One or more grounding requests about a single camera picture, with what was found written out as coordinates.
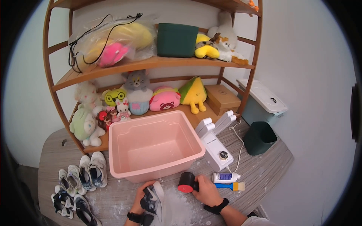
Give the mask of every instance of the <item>plastic bag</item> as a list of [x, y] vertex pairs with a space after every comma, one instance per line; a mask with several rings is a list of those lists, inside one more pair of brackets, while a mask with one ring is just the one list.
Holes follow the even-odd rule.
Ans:
[[124, 57], [144, 60], [155, 56], [157, 32], [153, 19], [138, 13], [126, 19], [107, 15], [89, 22], [68, 40], [70, 66], [83, 72], [91, 64], [109, 67]]

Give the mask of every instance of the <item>shelf board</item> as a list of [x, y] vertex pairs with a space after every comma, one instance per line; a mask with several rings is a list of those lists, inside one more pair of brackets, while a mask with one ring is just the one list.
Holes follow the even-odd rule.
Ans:
[[[54, 2], [51, 8], [60, 7], [72, 10], [77, 10], [94, 3], [105, 0], [58, 0]], [[192, 0], [206, 5], [216, 7], [218, 9], [228, 11], [230, 13], [248, 13], [261, 16], [261, 14], [251, 8], [248, 4], [240, 0]]]
[[162, 67], [182, 67], [182, 66], [211, 66], [211, 67], [233, 67], [254, 69], [253, 65], [238, 65], [236, 63], [224, 62], [217, 59], [199, 59], [199, 58], [174, 58], [174, 57], [159, 57], [153, 56], [146, 60], [124, 62], [120, 61], [113, 67], [101, 68], [97, 65], [90, 65], [83, 73], [77, 73], [70, 69], [53, 87], [53, 92], [65, 87], [127, 71], [136, 71], [147, 68], [162, 68]]
[[191, 0], [191, 1], [197, 1], [230, 13], [247, 13], [261, 17], [261, 13], [255, 11], [248, 4], [240, 0]]
[[[204, 105], [206, 107], [206, 111], [205, 112], [199, 112], [197, 115], [194, 115], [193, 113], [191, 113], [190, 105], [179, 105], [178, 107], [168, 109], [168, 110], [164, 110], [164, 111], [150, 111], [150, 110], [148, 110], [144, 115], [131, 115], [131, 119], [136, 119], [136, 118], [150, 116], [150, 115], [156, 115], [156, 114], [165, 113], [165, 112], [169, 112], [169, 111], [180, 110], [180, 111], [183, 111], [185, 113], [186, 117], [188, 118], [188, 120], [190, 121], [191, 125], [194, 128], [196, 128], [196, 126], [200, 123], [200, 121], [202, 119], [205, 119], [205, 118], [208, 118], [208, 117], [210, 117], [212, 119], [212, 122], [215, 123], [221, 116], [217, 116], [213, 112], [213, 110], [207, 105], [206, 102], [204, 102]], [[101, 146], [99, 146], [99, 147], [87, 146], [87, 147], [84, 148], [84, 152], [85, 153], [90, 153], [90, 152], [100, 152], [100, 151], [108, 150], [108, 134], [109, 134], [109, 132], [107, 131], [105, 135], [100, 137], [100, 139], [102, 140], [102, 145]]]

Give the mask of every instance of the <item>dark green storage bin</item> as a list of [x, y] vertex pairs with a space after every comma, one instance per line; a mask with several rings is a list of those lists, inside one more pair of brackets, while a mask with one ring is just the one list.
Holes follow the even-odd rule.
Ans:
[[277, 141], [277, 136], [267, 122], [255, 121], [243, 141], [250, 155], [259, 155], [265, 153]]
[[192, 57], [198, 32], [199, 28], [195, 26], [160, 23], [157, 34], [157, 55]]

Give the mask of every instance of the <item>cardboard box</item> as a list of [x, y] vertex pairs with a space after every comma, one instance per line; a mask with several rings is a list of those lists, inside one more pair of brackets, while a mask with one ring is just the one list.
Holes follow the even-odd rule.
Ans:
[[235, 96], [224, 85], [206, 85], [206, 103], [217, 116], [223, 115], [227, 111], [237, 112], [241, 105], [241, 100]]

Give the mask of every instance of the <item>yellow glasses plush toy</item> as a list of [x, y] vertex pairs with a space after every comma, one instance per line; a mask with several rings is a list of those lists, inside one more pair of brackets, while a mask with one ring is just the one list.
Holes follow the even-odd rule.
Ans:
[[125, 89], [119, 88], [114, 90], [106, 90], [102, 93], [104, 102], [109, 106], [116, 106], [115, 101], [118, 99], [122, 101], [126, 97], [127, 91]]

